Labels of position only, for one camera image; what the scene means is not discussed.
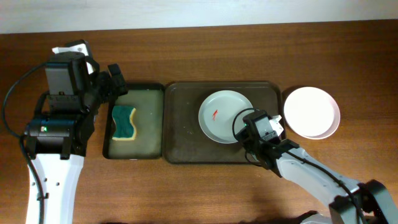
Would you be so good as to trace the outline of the white plate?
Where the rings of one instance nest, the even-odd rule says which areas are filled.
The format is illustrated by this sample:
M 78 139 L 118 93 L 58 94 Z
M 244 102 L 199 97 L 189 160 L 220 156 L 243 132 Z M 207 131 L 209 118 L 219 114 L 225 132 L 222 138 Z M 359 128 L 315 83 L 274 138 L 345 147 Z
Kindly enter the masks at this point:
M 292 131 L 307 139 L 326 139 L 338 129 L 341 113 L 335 99 L 315 87 L 292 91 L 284 102 L 284 118 Z
M 222 144 L 236 143 L 237 134 L 243 127 L 242 118 L 252 112 L 251 102 L 241 93 L 221 90 L 209 95 L 198 111 L 198 122 L 203 133 L 212 141 Z

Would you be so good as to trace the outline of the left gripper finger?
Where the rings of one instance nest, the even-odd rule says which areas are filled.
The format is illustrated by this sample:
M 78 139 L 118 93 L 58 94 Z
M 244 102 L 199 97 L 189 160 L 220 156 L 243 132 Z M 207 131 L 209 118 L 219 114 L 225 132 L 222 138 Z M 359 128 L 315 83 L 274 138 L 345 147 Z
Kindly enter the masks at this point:
M 112 86 L 109 89 L 107 101 L 116 101 L 119 96 L 126 95 L 128 88 L 126 85 Z
M 121 69 L 118 64 L 115 63 L 115 64 L 108 65 L 108 70 L 111 74 L 113 82 L 116 85 L 124 85 L 125 84 L 123 74 L 122 74 Z

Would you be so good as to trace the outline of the green yellow sponge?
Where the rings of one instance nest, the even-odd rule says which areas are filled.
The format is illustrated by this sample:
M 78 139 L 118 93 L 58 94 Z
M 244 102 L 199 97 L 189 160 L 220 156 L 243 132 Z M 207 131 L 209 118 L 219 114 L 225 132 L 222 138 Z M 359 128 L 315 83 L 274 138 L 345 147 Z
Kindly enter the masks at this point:
M 112 119 L 115 124 L 115 132 L 112 140 L 133 141 L 136 138 L 137 130 L 133 122 L 136 112 L 135 107 L 127 105 L 116 105 L 112 110 Z

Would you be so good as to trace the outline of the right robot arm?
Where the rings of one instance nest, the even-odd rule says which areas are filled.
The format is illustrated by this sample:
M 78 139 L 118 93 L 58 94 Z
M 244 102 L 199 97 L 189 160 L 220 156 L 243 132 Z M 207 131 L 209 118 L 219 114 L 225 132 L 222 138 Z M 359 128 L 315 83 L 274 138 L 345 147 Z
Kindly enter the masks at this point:
M 281 139 L 281 117 L 247 108 L 236 119 L 243 127 L 233 132 L 252 164 L 271 170 L 306 190 L 328 207 L 329 217 L 315 212 L 302 223 L 397 223 L 397 206 L 386 187 L 377 180 L 363 183 L 345 177 L 310 156 L 296 142 Z

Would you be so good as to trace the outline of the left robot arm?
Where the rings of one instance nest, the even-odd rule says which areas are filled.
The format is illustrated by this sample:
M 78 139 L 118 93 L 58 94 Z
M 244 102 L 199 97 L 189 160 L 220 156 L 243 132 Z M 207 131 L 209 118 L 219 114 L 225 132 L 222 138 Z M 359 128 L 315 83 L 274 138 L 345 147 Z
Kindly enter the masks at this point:
M 27 223 L 71 223 L 75 192 L 103 103 L 128 93 L 116 64 L 100 71 L 90 45 L 76 40 L 53 49 L 44 63 L 48 90 L 20 138 L 29 168 Z

